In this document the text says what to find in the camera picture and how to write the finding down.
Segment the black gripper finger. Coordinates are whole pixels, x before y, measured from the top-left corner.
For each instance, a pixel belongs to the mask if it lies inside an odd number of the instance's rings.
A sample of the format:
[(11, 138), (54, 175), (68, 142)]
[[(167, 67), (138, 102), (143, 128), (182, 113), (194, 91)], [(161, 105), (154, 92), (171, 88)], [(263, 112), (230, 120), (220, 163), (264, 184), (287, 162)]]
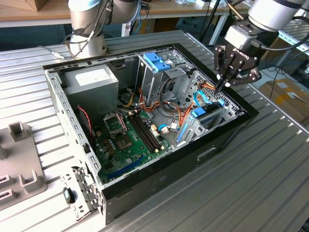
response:
[(232, 75), (230, 74), (233, 67), (230, 67), (236, 58), (235, 52), (228, 50), (229, 46), (217, 45), (213, 49), (214, 53), (214, 67), (218, 72), (217, 83), (215, 86), (216, 91), (221, 91), (226, 83), (229, 82)]
[(262, 78), (256, 60), (236, 60), (226, 69), (223, 77), (224, 87), (241, 86)]

